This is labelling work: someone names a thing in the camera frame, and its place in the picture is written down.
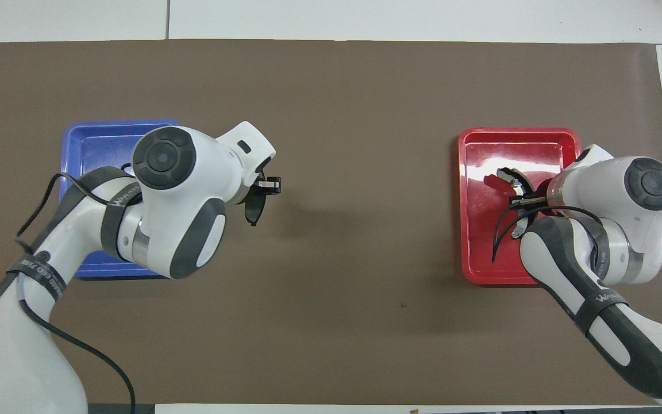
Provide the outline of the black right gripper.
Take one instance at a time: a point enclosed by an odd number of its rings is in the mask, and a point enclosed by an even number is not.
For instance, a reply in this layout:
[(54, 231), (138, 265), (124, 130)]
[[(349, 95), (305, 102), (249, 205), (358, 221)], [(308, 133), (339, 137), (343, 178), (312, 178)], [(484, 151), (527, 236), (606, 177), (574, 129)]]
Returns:
[[(548, 192), (548, 186), (552, 178), (547, 178), (537, 185), (533, 183), (530, 179), (526, 179), (526, 191), (525, 198), (527, 199), (536, 199), (536, 198), (546, 198)], [(554, 216), (554, 213), (551, 210), (539, 210), (535, 212), (535, 209), (546, 207), (548, 205), (547, 200), (541, 200), (530, 204), (530, 207), (527, 207), (525, 210), (528, 212), (529, 219), (536, 219), (539, 216)]]

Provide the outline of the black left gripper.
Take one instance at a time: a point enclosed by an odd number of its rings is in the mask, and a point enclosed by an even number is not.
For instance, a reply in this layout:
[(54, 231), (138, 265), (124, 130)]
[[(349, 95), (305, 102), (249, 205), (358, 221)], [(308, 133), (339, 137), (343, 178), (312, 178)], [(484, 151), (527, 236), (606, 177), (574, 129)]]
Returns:
[(266, 177), (263, 168), (260, 168), (259, 173), (254, 180), (252, 186), (249, 187), (245, 199), (262, 198), (266, 196), (275, 196), (282, 192), (282, 178), (281, 177)]

